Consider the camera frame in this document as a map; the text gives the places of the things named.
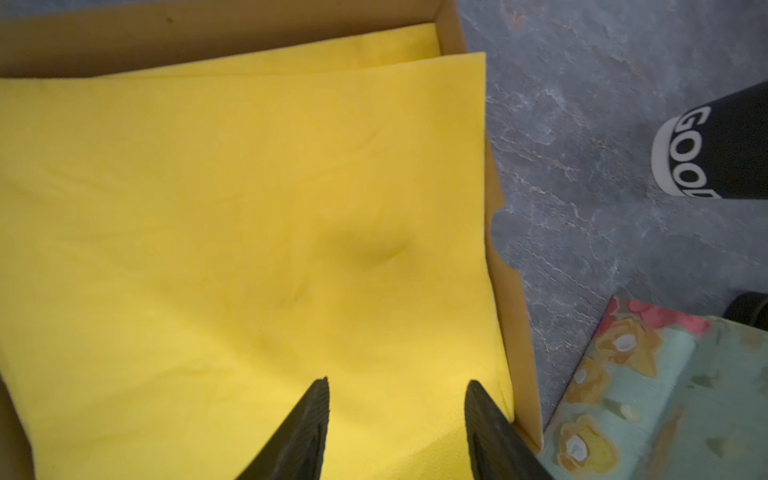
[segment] gray stone countertop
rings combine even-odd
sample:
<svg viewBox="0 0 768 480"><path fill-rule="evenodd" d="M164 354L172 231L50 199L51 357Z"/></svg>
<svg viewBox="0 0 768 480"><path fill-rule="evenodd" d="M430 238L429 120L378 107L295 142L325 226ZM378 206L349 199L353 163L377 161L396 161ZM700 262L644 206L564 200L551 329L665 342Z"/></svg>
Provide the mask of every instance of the gray stone countertop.
<svg viewBox="0 0 768 480"><path fill-rule="evenodd" d="M0 0L8 16L121 0ZM768 201L669 197L668 118L768 79L759 0L459 0L488 52L488 133L507 199L493 239L523 273L545 421L608 299L719 314L768 291Z"/></svg>

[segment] cardboard box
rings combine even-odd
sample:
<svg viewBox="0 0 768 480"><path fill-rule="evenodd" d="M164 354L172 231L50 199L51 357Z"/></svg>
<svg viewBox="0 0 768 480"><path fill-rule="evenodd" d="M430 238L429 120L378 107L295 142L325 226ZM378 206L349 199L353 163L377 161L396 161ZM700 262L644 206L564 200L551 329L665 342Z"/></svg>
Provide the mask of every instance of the cardboard box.
<svg viewBox="0 0 768 480"><path fill-rule="evenodd" d="M444 55L467 52L454 0L170 0L0 24L0 77L91 77L434 22ZM491 241L505 204L485 149L485 244L515 390L515 426L538 452L541 407L520 273ZM0 478L33 478L31 453L0 383Z"/></svg>

